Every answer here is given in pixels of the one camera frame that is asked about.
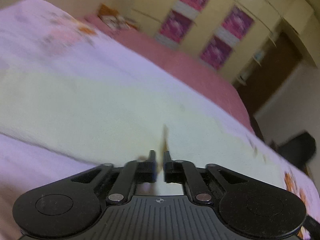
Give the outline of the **cream knitted small garment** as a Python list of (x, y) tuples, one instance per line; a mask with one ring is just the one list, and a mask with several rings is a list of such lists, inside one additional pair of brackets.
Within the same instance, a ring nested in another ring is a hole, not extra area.
[(197, 167), (217, 164), (283, 187), (281, 168), (221, 107), (169, 79), (113, 72), (88, 79), (1, 70), (1, 133), (93, 163), (124, 163), (168, 149)]

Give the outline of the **pink checked bed cover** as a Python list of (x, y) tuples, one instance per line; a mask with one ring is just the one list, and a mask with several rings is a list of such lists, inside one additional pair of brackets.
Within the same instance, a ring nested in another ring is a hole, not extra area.
[(249, 114), (236, 89), (209, 67), (186, 53), (172, 50), (135, 29), (112, 30), (95, 15), (85, 16), (81, 21), (96, 27), (125, 47), (153, 62), (220, 106), (253, 132)]

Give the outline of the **black chair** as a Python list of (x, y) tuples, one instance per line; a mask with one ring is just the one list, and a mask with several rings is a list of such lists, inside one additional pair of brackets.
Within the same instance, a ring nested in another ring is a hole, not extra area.
[(307, 131), (291, 137), (286, 142), (277, 145), (274, 141), (269, 144), (275, 152), (286, 159), (296, 168), (303, 170), (317, 151), (316, 140)]

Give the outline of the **magenta poster lower right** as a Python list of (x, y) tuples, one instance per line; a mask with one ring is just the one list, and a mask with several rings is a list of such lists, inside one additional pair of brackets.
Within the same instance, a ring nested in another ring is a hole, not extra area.
[(200, 59), (215, 70), (219, 70), (232, 51), (232, 47), (214, 35), (201, 53)]

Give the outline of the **magenta poster lower left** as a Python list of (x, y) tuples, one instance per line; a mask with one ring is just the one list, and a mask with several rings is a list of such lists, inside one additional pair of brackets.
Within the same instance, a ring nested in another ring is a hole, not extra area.
[(176, 43), (180, 43), (192, 24), (193, 21), (191, 19), (172, 10), (163, 22), (159, 33)]

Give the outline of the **dark brown wooden door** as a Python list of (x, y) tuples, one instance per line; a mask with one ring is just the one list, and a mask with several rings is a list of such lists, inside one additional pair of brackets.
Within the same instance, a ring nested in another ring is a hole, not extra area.
[(281, 32), (261, 61), (237, 91), (249, 115), (254, 115), (281, 87), (302, 60), (302, 54)]

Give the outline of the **cream wardrobe with doors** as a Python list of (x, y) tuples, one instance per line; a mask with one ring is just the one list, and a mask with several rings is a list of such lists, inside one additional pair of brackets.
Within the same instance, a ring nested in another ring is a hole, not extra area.
[(233, 81), (280, 24), (289, 27), (319, 65), (319, 4), (312, 0), (129, 0), (142, 32), (183, 51)]

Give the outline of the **orange white patterned pillow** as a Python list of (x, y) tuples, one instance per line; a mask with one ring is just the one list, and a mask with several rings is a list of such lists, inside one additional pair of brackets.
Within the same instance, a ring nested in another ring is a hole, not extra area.
[(128, 17), (122, 16), (118, 10), (101, 4), (98, 9), (98, 17), (112, 30), (139, 30), (139, 24)]

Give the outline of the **magenta poster upper right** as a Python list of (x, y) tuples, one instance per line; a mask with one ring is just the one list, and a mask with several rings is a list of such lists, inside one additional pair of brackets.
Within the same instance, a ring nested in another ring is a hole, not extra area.
[(234, 6), (228, 16), (223, 20), (221, 26), (233, 36), (242, 40), (253, 24), (253, 18), (237, 6)]

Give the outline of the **cream open shelf unit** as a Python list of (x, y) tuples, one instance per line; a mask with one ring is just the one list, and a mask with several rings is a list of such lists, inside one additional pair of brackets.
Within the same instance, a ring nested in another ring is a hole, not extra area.
[(262, 60), (266, 56), (267, 52), (271, 48), (276, 48), (276, 40), (279, 37), (279, 31), (273, 31), (270, 33), (265, 42), (260, 46), (260, 48), (252, 55), (249, 61), (246, 63), (245, 67), (237, 75), (233, 82), (233, 86), (238, 89), (240, 86), (246, 86), (247, 80), (253, 74), (256, 69), (261, 68)]

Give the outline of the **lilac floral bed sheet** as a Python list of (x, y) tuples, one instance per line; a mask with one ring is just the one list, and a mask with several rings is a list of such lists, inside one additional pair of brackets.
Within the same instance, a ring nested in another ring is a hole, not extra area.
[[(175, 79), (183, 83), (96, 27), (43, 0), (23, 0), (1, 10), (1, 70), (6, 68), (88, 79), (104, 79), (117, 72), (139, 80), (150, 77), (157, 82)], [(294, 185), (308, 214), (319, 218), (319, 196), (311, 179), (251, 134), (259, 148), (280, 166), (283, 187)], [(75, 159), (1, 133), (1, 239), (20, 236), (11, 213), (19, 194), (93, 164), (100, 163)]]

